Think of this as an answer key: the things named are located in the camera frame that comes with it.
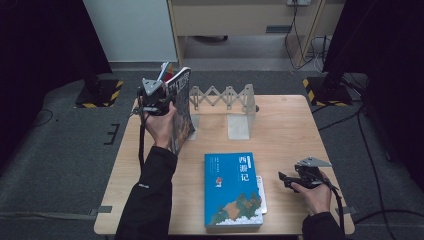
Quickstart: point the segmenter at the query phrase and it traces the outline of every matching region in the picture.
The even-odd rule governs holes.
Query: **person's hand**
[[[172,118],[177,112],[172,101],[169,103],[169,112],[164,116],[153,116],[144,113],[146,129],[155,141],[154,146],[168,149],[172,135]]]
[[[321,174],[324,179],[327,179],[325,173],[321,172]],[[307,189],[292,182],[291,186],[305,198],[311,215],[330,211],[331,191],[327,185],[321,184],[316,188]]]

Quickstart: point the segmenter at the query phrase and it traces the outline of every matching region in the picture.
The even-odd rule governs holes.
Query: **metal scissor linkage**
[[[247,84],[240,93],[236,93],[232,86],[227,86],[222,93],[214,86],[211,86],[205,93],[200,91],[198,86],[193,86],[190,90],[190,102],[194,105],[194,109],[198,110],[199,104],[203,101],[208,102],[211,106],[223,101],[227,105],[227,110],[231,110],[236,102],[240,102],[243,105],[243,112],[246,112],[248,107],[256,109],[252,84]]]

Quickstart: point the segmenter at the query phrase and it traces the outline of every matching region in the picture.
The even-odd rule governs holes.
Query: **person's arm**
[[[292,187],[302,194],[310,211],[302,226],[305,240],[345,239],[342,230],[330,213],[331,191],[327,185],[321,184],[316,188],[307,189],[293,182]]]
[[[115,239],[167,239],[172,209],[172,177],[177,156],[168,150],[172,102],[165,116],[144,116],[146,130],[154,144],[141,168],[139,181],[133,186],[116,231]]]

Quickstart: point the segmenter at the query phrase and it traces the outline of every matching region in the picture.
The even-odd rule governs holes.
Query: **black jacket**
[[[177,167],[172,152],[152,147],[141,177],[128,197],[115,239],[168,238],[172,209],[172,176]],[[308,216],[302,228],[305,240],[341,240],[344,236],[330,213]]]

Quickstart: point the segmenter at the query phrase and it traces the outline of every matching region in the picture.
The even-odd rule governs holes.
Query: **blue book cover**
[[[205,227],[259,227],[262,223],[253,154],[205,154]]]

